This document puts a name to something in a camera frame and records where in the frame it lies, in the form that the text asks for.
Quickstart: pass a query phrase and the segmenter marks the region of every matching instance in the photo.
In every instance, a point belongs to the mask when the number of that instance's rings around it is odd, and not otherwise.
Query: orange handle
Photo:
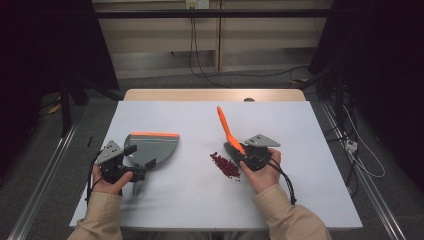
[[[225,132],[225,135],[227,136],[227,140],[228,140],[228,135],[231,135],[231,132],[230,132],[230,128],[228,127],[228,124],[227,124],[227,119],[225,119],[224,112],[222,112],[222,109],[221,109],[220,106],[218,106],[216,109],[218,110],[219,120],[221,121],[222,127],[224,128],[224,132]]]
[[[240,145],[237,139],[231,134],[230,128],[228,127],[228,124],[227,124],[227,119],[225,118],[224,112],[222,111],[221,107],[218,106],[216,109],[218,111],[219,120],[221,121],[222,127],[224,128],[227,141],[231,144],[231,146],[235,147],[241,153],[245,154],[243,147]]]

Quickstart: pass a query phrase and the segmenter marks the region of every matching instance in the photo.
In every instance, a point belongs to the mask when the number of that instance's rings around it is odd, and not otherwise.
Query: black stand
[[[95,91],[103,94],[104,96],[112,100],[120,101],[123,99],[122,96],[114,94],[93,82],[83,80],[81,78],[71,79],[70,77],[64,77],[60,82],[60,99],[63,119],[61,137],[64,137],[68,133],[72,123],[71,111],[69,107],[69,95],[72,96],[72,99],[74,100],[76,105],[87,105],[90,99],[84,91],[85,86],[90,89],[94,89]]]
[[[352,56],[355,54],[361,34],[363,33],[361,19],[357,20],[344,39],[340,48],[331,58],[327,67],[314,77],[298,86],[298,89],[306,88],[316,84],[319,99],[329,99],[331,94],[336,93],[336,122],[339,126],[343,126],[343,73],[350,63]]]

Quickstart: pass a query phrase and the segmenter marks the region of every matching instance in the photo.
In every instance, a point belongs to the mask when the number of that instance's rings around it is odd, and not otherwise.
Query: human hand
[[[96,183],[102,178],[100,167],[97,164],[93,166],[93,182]],[[93,186],[93,192],[111,193],[119,195],[121,189],[127,184],[133,177],[133,172],[126,172],[116,183],[111,184],[101,179],[97,184]]]
[[[278,165],[280,165],[281,152],[273,148],[268,148],[268,152],[271,154],[271,158],[274,159],[278,163]],[[264,168],[256,172],[250,170],[249,167],[243,161],[240,162],[240,167],[249,179],[250,185],[252,186],[256,194],[278,183],[280,179],[280,173],[268,164]]]

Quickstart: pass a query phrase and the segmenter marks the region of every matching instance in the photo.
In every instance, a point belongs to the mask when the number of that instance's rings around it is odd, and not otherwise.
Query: white table
[[[133,131],[176,132],[175,152],[149,172],[141,196],[124,189],[119,223],[139,230],[235,231],[263,230],[267,226],[251,198],[247,178],[229,179],[209,154],[224,157],[225,134],[216,107],[221,106],[232,134],[244,141],[258,133],[281,143],[282,167],[301,204],[315,212],[331,229],[362,227],[340,172],[306,101],[122,101],[113,117],[104,145],[123,145]],[[280,184],[287,191],[284,178]],[[83,218],[85,196],[70,226]]]

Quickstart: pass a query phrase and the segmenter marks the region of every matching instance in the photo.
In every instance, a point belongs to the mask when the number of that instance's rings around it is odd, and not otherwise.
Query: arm
[[[118,215],[122,197],[119,191],[132,178],[132,172],[127,172],[115,184],[100,180],[94,187],[88,203],[84,219],[77,226],[68,240],[73,239],[122,239],[118,225]],[[93,167],[93,182],[101,179],[100,168]]]
[[[281,153],[275,149],[269,149],[269,152],[271,158],[280,164]],[[267,165],[252,172],[244,162],[241,162],[241,169],[258,194],[254,203],[269,226],[271,239],[331,239],[328,229],[318,216],[303,206],[291,205],[278,184],[280,174],[275,169]]]

